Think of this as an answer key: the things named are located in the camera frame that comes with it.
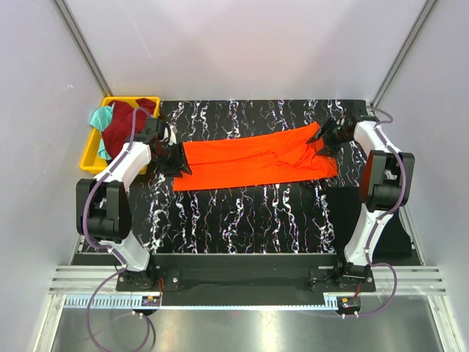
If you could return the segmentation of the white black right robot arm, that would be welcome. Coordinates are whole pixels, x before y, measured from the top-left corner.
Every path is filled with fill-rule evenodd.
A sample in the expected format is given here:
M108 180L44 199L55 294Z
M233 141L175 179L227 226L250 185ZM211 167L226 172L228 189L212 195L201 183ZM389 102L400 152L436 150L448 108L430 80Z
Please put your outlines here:
M361 212L344 247L344 264L372 266L376 245L394 213L408 201L415 156L404 153L385 135L383 123L363 116L330 118L307 142L322 142L320 154L333 156L346 142L358 143L367 162L359 184Z

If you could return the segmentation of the orange t shirt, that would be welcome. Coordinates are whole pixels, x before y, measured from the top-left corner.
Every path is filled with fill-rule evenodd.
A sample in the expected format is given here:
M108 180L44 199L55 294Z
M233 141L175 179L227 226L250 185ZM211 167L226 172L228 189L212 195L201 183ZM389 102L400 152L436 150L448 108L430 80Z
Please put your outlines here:
M261 186L319 180L338 174L334 158L319 154L323 142L309 144L320 126L239 139L184 143L192 174L173 182L174 191Z

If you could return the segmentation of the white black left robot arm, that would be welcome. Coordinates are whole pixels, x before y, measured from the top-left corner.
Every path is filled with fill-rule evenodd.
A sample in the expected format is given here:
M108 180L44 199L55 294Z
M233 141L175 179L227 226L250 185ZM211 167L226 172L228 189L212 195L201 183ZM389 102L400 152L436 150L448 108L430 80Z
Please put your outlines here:
M192 174L176 127L161 118L148 118L101 173L79 180L75 187L78 233L91 247L105 249L124 269L136 273L150 267L150 254L133 234L128 191L149 164L169 177Z

